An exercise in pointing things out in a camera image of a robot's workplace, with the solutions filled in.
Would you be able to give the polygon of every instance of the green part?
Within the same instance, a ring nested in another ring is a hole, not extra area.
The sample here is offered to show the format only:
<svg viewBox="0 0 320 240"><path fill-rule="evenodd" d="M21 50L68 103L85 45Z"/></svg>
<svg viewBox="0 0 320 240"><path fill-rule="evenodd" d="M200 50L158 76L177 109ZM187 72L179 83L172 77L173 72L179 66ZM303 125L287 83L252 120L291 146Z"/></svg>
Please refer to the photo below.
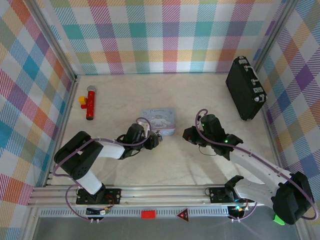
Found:
<svg viewBox="0 0 320 240"><path fill-rule="evenodd" d="M278 217L277 214L274 215L273 221L276 222L277 224L280 224L281 226L285 225L285 221L283 221L280 217Z"/></svg>

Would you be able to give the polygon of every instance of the table surface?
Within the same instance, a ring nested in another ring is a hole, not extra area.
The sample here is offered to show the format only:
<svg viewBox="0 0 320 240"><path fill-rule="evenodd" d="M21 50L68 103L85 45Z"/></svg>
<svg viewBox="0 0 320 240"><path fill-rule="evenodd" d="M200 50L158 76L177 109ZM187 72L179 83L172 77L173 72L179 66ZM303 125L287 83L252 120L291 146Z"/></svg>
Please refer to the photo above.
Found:
<svg viewBox="0 0 320 240"><path fill-rule="evenodd" d="M130 74L82 76L65 129L63 143L79 131L93 138L116 139L125 134L143 109L175 108L175 134L163 136L153 150L142 150L124 160L99 157L91 167L106 185L224 184L235 175L259 182L250 172L221 156L202 155L198 146L182 138L184 129L195 122L202 109L215 114L226 133L241 138L246 145L275 163L260 113L242 121L225 84L226 74ZM94 120L86 120L86 110L78 98L95 86ZM210 147L203 153L215 154ZM54 177L53 185L70 185L66 177Z"/></svg>

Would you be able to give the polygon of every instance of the red toy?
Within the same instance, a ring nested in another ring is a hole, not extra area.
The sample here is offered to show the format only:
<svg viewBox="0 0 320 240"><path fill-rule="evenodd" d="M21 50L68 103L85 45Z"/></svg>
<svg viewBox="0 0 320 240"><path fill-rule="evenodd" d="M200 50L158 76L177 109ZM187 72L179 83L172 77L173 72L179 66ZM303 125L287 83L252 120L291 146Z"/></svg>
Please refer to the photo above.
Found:
<svg viewBox="0 0 320 240"><path fill-rule="evenodd" d="M96 88L94 86L88 86L88 97L84 96L79 97L79 103L81 104L82 109L86 109L86 119L93 120L95 113L95 95Z"/></svg>

